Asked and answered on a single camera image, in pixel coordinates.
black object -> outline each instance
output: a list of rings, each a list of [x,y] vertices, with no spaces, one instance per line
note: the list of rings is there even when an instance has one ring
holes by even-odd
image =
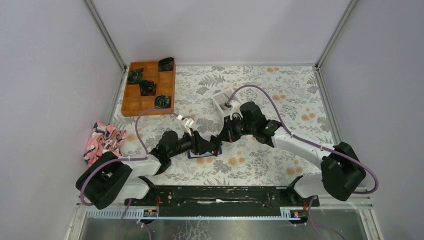
[[[280,207],[304,206],[312,197],[292,202],[284,197],[292,189],[275,186],[151,186],[142,199],[132,199],[132,206],[156,206],[160,203],[161,217],[281,217]],[[318,207],[319,199],[312,206]]]
[[[138,84],[140,86],[141,96],[154,96],[156,95],[156,83],[149,80],[141,80]]]
[[[144,68],[129,71],[127,84],[140,84],[143,79]]]
[[[240,106],[240,112],[243,118],[237,113],[233,115],[232,120],[230,116],[224,118],[224,126],[218,138],[231,143],[239,140],[243,135],[253,135],[258,142],[274,147],[272,136],[281,127],[281,123],[267,120],[259,106],[252,101],[243,103]],[[358,160],[352,147],[345,142],[334,146],[334,149]],[[346,201],[367,176],[362,167],[337,154],[331,153],[329,156],[323,157],[322,161],[324,188],[332,197],[340,201]]]
[[[167,58],[160,60],[157,63],[157,68],[159,69],[159,72],[172,71],[174,69],[174,58],[173,57],[167,57]]]
[[[171,107],[171,96],[158,95],[154,99],[154,107],[156,109],[167,109]]]
[[[334,149],[358,160],[352,147],[345,142],[340,142]],[[340,201],[346,201],[367,176],[362,167],[334,153],[322,158],[321,171],[325,190]]]
[[[75,187],[81,191],[87,177],[103,163],[117,159],[118,157],[112,152],[103,153],[97,161],[91,165],[76,181]],[[118,196],[130,173],[133,170],[126,164],[120,161],[108,164],[103,167],[94,177],[88,182],[84,191],[84,196],[101,210],[109,206]]]
[[[166,131],[162,134],[157,146],[150,151],[150,154],[155,156],[161,163],[159,170],[155,175],[165,172],[171,166],[171,158],[191,151],[196,155],[202,155],[206,152],[218,156],[221,141],[216,137],[211,136],[211,141],[202,138],[198,131],[191,129],[191,135],[187,132],[178,139],[175,131]]]

pink and navy fabric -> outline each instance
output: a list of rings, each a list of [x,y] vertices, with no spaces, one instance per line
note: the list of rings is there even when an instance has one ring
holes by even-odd
[[[120,156],[119,148],[124,145],[126,134],[126,130],[119,130],[113,124],[97,121],[85,145],[84,161],[90,167],[105,152]]]

patterned cloth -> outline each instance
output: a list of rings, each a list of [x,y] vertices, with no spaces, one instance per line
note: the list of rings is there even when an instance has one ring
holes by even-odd
[[[85,145],[84,161],[90,167],[105,152],[112,152],[116,156],[120,156],[119,148],[124,145],[126,130],[120,131],[113,124],[105,125],[101,121],[97,121],[91,131]]]
[[[177,66],[175,112],[195,119],[193,129],[202,136],[219,134],[222,119],[212,107],[211,96],[222,89],[245,84],[263,88],[274,100],[282,119],[294,133],[320,142],[332,142],[314,72],[310,66]],[[135,118],[123,117],[122,86],[112,122],[127,131],[122,155],[142,157],[145,153],[136,136]],[[262,92],[245,88],[237,93],[242,101],[254,101],[268,119],[277,115]],[[156,146],[162,134],[174,130],[181,137],[183,128],[171,115],[143,116],[138,132],[148,149]],[[252,136],[222,145],[218,157],[188,159],[187,154],[172,158],[164,173],[147,176],[156,185],[234,185],[286,186],[298,175],[319,172],[312,163],[281,149],[258,143]]]

reflective floor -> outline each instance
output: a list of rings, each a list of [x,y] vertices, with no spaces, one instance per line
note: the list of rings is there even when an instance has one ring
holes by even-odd
[[[340,231],[347,240],[367,239],[361,217],[353,210],[313,210],[315,223]],[[81,240],[116,240],[118,219],[88,218]],[[321,239],[312,226],[294,227],[277,220],[155,220],[148,225],[153,240],[314,240]],[[329,240],[337,234],[318,228]],[[148,240],[145,228],[135,220],[124,220],[121,240]]]

crumpled fabric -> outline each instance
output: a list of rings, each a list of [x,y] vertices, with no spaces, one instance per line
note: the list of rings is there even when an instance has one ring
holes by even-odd
[[[105,152],[112,152],[116,156],[120,156],[119,148],[124,145],[126,136],[126,130],[119,130],[113,124],[105,125],[103,122],[97,121],[85,145],[84,161],[90,167]]]

